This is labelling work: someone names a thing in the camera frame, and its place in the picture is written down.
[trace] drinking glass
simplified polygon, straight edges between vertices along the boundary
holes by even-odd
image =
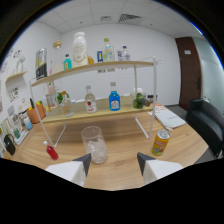
[[[101,129],[90,126],[85,128],[81,135],[87,154],[91,153],[92,161],[103,163],[107,158],[107,147]]]

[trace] green bottle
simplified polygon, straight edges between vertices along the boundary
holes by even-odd
[[[68,70],[68,69],[72,68],[72,62],[69,58],[69,54],[66,54],[65,57],[66,57],[66,59],[64,61],[64,70]]]

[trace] wooden shelf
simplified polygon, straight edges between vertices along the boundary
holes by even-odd
[[[73,103],[72,111],[75,113],[72,117],[65,117],[62,111],[61,106],[57,106],[51,113],[46,116],[42,122],[43,123],[52,123],[52,122],[64,122],[75,119],[87,119],[94,117],[105,117],[113,115],[122,115],[122,114],[131,114],[139,113],[145,111],[152,111],[152,105],[150,107],[143,107],[142,109],[135,109],[131,105],[131,97],[123,96],[121,99],[121,109],[118,111],[111,111],[109,108],[109,99],[96,100],[97,112],[89,114],[86,112],[85,102]]]
[[[70,75],[90,72],[94,70],[102,70],[102,69],[109,69],[109,68],[135,68],[135,67],[143,68],[143,67],[150,67],[150,66],[153,66],[153,63],[145,62],[145,61],[113,61],[113,62],[103,62],[103,63],[95,63],[90,65],[83,65],[83,66],[71,68],[69,70],[58,72],[51,76],[39,79],[35,83],[32,84],[32,87],[46,83],[46,82],[52,82],[54,80],[64,78]]]
[[[8,82],[9,80],[12,80],[12,79],[15,79],[15,78],[18,78],[20,76],[23,76],[25,73],[27,73],[27,71],[24,71],[24,72],[20,72],[20,73],[16,73],[16,74],[13,74],[13,75],[10,75],[5,82]]]

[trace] tabletop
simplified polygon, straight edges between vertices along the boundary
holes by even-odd
[[[151,122],[149,113],[138,114],[138,120],[148,132]],[[187,167],[193,165],[208,148],[197,132],[185,124],[170,132],[170,140],[163,155],[155,156],[152,154],[155,136],[164,127],[155,118],[151,139],[147,140],[135,121],[135,114],[78,120],[66,125],[67,128],[55,148],[59,155],[58,160],[52,160],[47,154],[43,144],[47,138],[40,124],[35,126],[32,135],[20,146],[12,160],[41,169],[74,160],[86,155],[81,131],[88,126],[98,126],[104,135],[107,159],[102,164],[90,163],[84,188],[114,191],[145,186],[137,160],[138,152]],[[63,123],[49,123],[45,127],[52,140],[56,141],[63,129]]]

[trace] door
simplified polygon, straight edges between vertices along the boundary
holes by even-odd
[[[190,99],[201,98],[201,67],[197,49],[191,37],[176,38],[180,58],[181,90],[179,106],[188,110]]]

